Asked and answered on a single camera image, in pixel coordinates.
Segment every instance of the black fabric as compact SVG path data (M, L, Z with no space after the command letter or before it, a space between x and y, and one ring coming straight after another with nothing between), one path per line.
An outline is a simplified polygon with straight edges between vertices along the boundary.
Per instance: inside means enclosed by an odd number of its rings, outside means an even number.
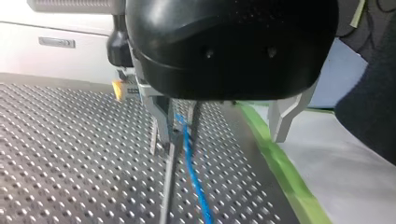
M396 164L396 14L361 81L335 116L366 146Z
M361 14L361 21L359 23L358 29L354 30L349 24L352 21L359 1L360 0L338 0L339 23L337 35L344 36L341 38L341 40L344 41L344 43L350 46L353 50L358 51L358 49L360 49L358 53L366 61L369 62L373 57L375 48L378 48L380 40L392 16L392 13L385 13L381 11L375 1L378 1L378 4L384 10L396 8L396 1L366 0L367 9L364 10ZM372 31L370 31L370 26L368 22L368 11L370 12L373 19ZM370 32L372 32L373 42L368 42L365 44L365 41Z

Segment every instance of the metal rod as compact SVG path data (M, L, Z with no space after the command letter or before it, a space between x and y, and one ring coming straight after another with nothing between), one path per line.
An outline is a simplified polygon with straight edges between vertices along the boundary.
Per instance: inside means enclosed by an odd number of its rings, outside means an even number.
M155 148L157 147L157 133L158 133L158 125L157 125L157 120L153 118L152 122L152 133L151 133L151 142L149 145L149 152L154 155L155 154Z
M189 112L187 114L187 124L189 126L192 125L193 122L193 116L194 116L194 111L195 111L195 107L197 105L196 101L191 102L190 106L189 106Z
M160 224L169 223L175 186L177 155L180 148L180 134L178 134L175 138L175 141L170 145L168 161L166 162L165 183L163 187L163 206L161 208Z

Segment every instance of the blue cable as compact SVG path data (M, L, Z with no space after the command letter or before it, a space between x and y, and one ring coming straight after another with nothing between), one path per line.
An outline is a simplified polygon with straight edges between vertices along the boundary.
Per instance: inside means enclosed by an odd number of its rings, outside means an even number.
M181 122L183 125L183 135L184 135L184 148L186 148L186 165L187 169L189 170L190 178L192 181L192 185L195 188L195 192L198 195L198 201L202 208L202 215L204 216L205 224L212 224L212 215L209 208L209 204L206 201L204 190L201 187L201 184L198 181L198 177L195 174L195 171L192 167L191 162L191 148L190 148L190 135L187 123L184 121L183 117L179 114L176 114L176 119Z

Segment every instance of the green tape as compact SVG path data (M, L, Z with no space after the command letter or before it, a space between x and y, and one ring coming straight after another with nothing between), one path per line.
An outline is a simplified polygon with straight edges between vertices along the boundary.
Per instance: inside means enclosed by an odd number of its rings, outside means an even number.
M267 102L254 102L254 101L238 101L239 105L262 105L262 106L270 106L270 103ZM304 111L311 111L311 112L319 112L325 114L334 114L333 110L326 110L326 109L316 109L316 108L306 108Z
M352 21L349 24L353 28L358 28L359 21L361 20L361 13L364 10L364 4L366 4L366 0L359 1L358 7L356 8L355 14L353 15Z
M300 177L285 152L272 141L268 126L254 108L239 105L256 137L259 149L302 224L331 224L318 200Z

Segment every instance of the metal plate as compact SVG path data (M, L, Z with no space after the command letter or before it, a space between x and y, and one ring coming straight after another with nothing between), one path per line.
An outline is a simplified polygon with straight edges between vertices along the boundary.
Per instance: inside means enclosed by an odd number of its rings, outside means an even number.
M22 85L0 92L1 224L158 223L165 160L149 154L151 117L140 102ZM187 112L186 102L175 105ZM296 223L265 162L256 171L248 162L222 106L201 112L193 162L216 223ZM172 223L203 223L183 155L176 179Z

